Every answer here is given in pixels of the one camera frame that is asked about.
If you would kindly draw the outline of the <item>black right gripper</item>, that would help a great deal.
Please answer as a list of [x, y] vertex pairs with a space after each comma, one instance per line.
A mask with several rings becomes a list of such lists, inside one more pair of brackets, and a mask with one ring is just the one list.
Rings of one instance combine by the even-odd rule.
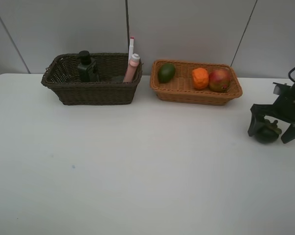
[[274, 82], [273, 93], [278, 98], [273, 104], [253, 104], [251, 107], [251, 122], [247, 131], [253, 137], [265, 124], [264, 116], [270, 116], [290, 123], [281, 136], [284, 144], [295, 139], [295, 83], [292, 86]]

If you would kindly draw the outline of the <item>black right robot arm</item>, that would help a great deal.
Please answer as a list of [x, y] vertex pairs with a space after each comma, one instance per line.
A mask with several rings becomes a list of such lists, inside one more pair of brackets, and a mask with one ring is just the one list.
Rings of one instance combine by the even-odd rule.
[[273, 93], [278, 95], [273, 104], [252, 105], [247, 133], [260, 143], [281, 138], [286, 144], [295, 140], [295, 81], [291, 86], [275, 83]]

